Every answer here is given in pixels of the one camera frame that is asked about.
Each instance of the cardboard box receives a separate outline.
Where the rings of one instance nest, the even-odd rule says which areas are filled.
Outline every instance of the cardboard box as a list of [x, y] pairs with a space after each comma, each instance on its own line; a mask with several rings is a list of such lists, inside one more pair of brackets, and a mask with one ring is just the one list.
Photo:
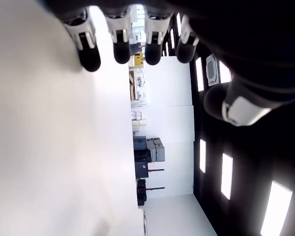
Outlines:
[[147, 124], [147, 120], [146, 119], [142, 119], [139, 121], [140, 125], [146, 125]]
[[142, 119], [142, 112], [137, 112], [136, 113], [136, 120]]
[[131, 115], [132, 115], [132, 119], [136, 119], [136, 112], [132, 112]]
[[133, 120], [132, 121], [132, 126], [139, 126], [140, 122], [138, 120]]

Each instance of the ceiling light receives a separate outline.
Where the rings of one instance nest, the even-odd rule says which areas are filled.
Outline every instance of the ceiling light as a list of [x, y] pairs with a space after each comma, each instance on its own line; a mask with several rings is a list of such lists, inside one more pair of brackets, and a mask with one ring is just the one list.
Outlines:
[[174, 48], [175, 43], [174, 43], [174, 32], [173, 32], [173, 29], [171, 29], [171, 40], [172, 40], [172, 48]]
[[180, 21], [180, 14], [177, 14], [177, 28], [178, 28], [178, 36], [181, 34], [181, 21]]
[[198, 58], [196, 60], [196, 71], [198, 80], [198, 91], [200, 92], [204, 90], [201, 58]]
[[228, 200], [231, 199], [232, 175], [233, 158], [223, 153], [221, 192]]
[[292, 191], [272, 181], [265, 220], [262, 225], [262, 236], [279, 236], [289, 209]]
[[166, 44], [165, 44], [165, 47], [166, 47], [166, 53], [167, 53], [167, 55], [169, 56], [169, 50], [168, 50], [168, 43], [166, 42]]
[[200, 170], [206, 172], [206, 143], [200, 139]]
[[230, 82], [232, 79], [229, 68], [227, 68], [226, 65], [224, 65], [221, 61], [220, 61], [220, 77], [221, 77], [221, 83]]

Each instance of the room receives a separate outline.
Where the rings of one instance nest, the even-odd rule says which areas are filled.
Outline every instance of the room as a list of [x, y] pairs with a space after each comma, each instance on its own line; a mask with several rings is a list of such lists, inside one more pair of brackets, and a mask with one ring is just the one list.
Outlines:
[[216, 119], [204, 99], [231, 67], [202, 42], [177, 59], [178, 11], [150, 65], [145, 8], [129, 13], [143, 47], [120, 64], [89, 8], [89, 72], [41, 1], [0, 0], [0, 236], [294, 236], [295, 102], [251, 126]]

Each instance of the robotic finger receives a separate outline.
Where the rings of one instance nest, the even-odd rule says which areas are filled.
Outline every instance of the robotic finger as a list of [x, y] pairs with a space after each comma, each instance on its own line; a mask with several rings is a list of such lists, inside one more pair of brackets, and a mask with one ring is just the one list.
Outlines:
[[[130, 5], [141, 3], [145, 8], [146, 62], [156, 65], [162, 56], [162, 43], [167, 33], [173, 9], [164, 0], [46, 0], [46, 5], [61, 20], [76, 45], [81, 65], [90, 72], [99, 69], [101, 61], [96, 44], [95, 27], [89, 13], [90, 5], [97, 5], [103, 12], [111, 34], [115, 60], [125, 64], [130, 59], [129, 36], [131, 34]], [[192, 60], [198, 38], [183, 19], [183, 39], [178, 49], [178, 59], [183, 63]]]
[[76, 45], [81, 65], [90, 72], [98, 70], [101, 61], [89, 8], [82, 8], [78, 15], [72, 16], [63, 25]]

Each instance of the box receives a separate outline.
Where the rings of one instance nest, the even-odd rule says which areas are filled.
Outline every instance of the box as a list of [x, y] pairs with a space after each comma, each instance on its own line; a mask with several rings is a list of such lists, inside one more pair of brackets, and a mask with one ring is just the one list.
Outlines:
[[151, 152], [152, 162], [156, 161], [156, 147], [152, 140], [148, 141], [147, 139], [147, 148]]
[[140, 122], [138, 120], [133, 120], [132, 121], [132, 126], [139, 126]]
[[136, 53], [134, 55], [134, 65], [143, 66], [143, 53]]
[[145, 149], [147, 149], [147, 138], [146, 138], [146, 136], [134, 136], [133, 137], [133, 149], [134, 150], [145, 150]]
[[165, 148], [162, 144], [156, 144], [156, 161], [165, 161]]
[[136, 119], [136, 112], [131, 112], [132, 119]]
[[147, 124], [147, 120], [146, 119], [142, 119], [139, 121], [139, 125], [146, 125]]
[[162, 141], [160, 140], [160, 138], [156, 138], [156, 139], [153, 139], [153, 142], [154, 144], [162, 144]]
[[136, 113], [136, 120], [142, 119], [142, 112], [137, 112]]

